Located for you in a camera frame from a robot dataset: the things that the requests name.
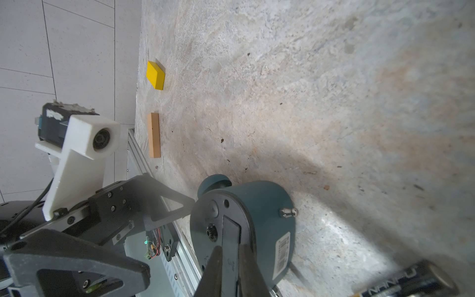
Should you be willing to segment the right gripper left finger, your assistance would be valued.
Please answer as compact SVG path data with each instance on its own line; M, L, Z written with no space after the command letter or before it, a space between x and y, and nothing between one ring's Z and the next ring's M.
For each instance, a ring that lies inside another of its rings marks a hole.
M223 248L215 246L207 258L203 275L194 297L221 297L223 280Z

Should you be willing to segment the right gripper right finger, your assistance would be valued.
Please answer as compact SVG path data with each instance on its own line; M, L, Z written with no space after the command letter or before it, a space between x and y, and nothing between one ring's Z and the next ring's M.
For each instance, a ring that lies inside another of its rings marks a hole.
M239 285L242 297L271 296L256 257L248 245L239 246Z

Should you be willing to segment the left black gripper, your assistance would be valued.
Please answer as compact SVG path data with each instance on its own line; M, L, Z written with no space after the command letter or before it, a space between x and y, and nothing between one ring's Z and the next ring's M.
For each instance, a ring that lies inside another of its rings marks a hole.
M170 210L165 201L180 208ZM147 264L126 255L131 235L188 216L195 200L149 174L120 181L53 220L45 201L1 205L1 295L132 297L150 286Z

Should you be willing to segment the AA battery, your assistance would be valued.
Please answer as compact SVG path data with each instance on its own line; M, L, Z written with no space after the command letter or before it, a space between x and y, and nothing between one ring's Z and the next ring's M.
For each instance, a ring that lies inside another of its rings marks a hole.
M431 261L422 260L353 296L455 297L459 294L457 284L445 271Z

